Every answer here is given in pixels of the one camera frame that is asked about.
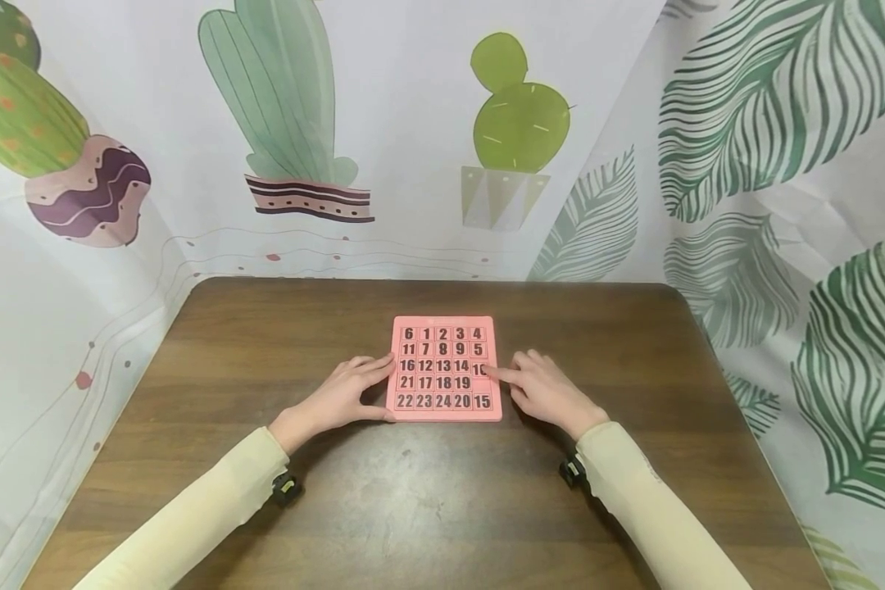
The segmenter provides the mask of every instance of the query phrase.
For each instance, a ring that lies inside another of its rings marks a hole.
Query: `polka dot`
[[[91,387],[91,375],[84,371],[79,371],[75,376],[75,386],[83,391],[89,389]]]

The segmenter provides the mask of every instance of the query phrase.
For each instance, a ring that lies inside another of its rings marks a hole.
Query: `green cactus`
[[[0,163],[34,178],[75,164],[89,125],[41,75],[0,54]]]
[[[268,180],[348,186],[357,167],[334,156],[334,72],[312,0],[236,0],[200,20],[200,49]]]
[[[528,58],[518,39],[494,33],[472,52],[472,69],[492,92],[475,118],[475,153],[482,166],[536,174],[561,149],[570,106],[554,88],[525,82]]]
[[[34,70],[39,68],[39,39],[30,20],[20,8],[3,0],[0,0],[0,53],[15,57]]]

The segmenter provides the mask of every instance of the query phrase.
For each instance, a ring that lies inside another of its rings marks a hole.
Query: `wooden table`
[[[71,588],[228,449],[395,315],[491,315],[633,434],[754,589],[828,588],[683,299],[655,285],[213,279],[180,312],[27,588]],[[497,424],[368,424],[293,458],[267,504],[180,588],[658,588],[565,443],[504,397]]]

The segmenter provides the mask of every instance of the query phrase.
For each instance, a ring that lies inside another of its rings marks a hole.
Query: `fabric backdrop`
[[[0,588],[261,275],[672,285],[885,590],[885,0],[664,1],[0,0]]]

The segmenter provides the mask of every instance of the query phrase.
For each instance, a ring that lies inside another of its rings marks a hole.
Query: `forearm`
[[[271,495],[288,456],[268,429],[257,429],[75,586],[170,588]]]
[[[621,523],[662,588],[751,588],[620,424],[593,427],[577,448],[592,495]]]

